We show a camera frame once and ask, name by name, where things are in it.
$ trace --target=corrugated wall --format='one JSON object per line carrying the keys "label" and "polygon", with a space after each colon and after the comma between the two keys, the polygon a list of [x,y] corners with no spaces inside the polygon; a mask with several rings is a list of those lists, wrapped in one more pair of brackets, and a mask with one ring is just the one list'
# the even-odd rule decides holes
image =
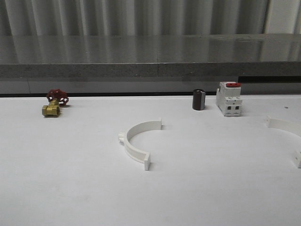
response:
{"label": "corrugated wall", "polygon": [[0,35],[300,33],[300,0],[0,0]]}

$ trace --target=black cylinder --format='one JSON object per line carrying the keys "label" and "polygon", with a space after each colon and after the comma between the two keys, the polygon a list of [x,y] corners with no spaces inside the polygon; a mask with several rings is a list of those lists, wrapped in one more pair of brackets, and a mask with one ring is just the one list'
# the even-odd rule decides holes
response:
{"label": "black cylinder", "polygon": [[192,108],[197,111],[202,111],[205,108],[206,92],[202,89],[193,91]]}

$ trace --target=brass valve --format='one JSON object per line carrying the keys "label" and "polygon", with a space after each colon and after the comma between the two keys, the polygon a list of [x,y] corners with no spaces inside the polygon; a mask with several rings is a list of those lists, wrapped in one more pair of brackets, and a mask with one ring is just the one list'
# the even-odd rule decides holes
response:
{"label": "brass valve", "polygon": [[42,108],[42,115],[44,116],[59,116],[60,106],[65,106],[69,101],[67,94],[59,89],[50,90],[47,99],[49,105],[44,105]]}

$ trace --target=white circuit breaker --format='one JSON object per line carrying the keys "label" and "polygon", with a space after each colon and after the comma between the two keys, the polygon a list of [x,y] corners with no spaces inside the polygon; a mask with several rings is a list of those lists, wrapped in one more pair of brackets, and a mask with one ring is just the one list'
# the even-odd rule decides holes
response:
{"label": "white circuit breaker", "polygon": [[240,83],[221,81],[216,91],[216,105],[224,116],[240,116],[243,100],[240,98]]}

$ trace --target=valve handle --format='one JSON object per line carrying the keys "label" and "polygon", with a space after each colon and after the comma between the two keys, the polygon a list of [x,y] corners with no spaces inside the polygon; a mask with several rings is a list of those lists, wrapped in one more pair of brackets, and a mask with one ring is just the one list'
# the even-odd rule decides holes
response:
{"label": "valve handle", "polygon": [[60,103],[60,106],[65,106],[69,101],[67,93],[61,91],[60,89],[52,89],[47,94],[48,101],[52,101],[53,99],[57,99]]}

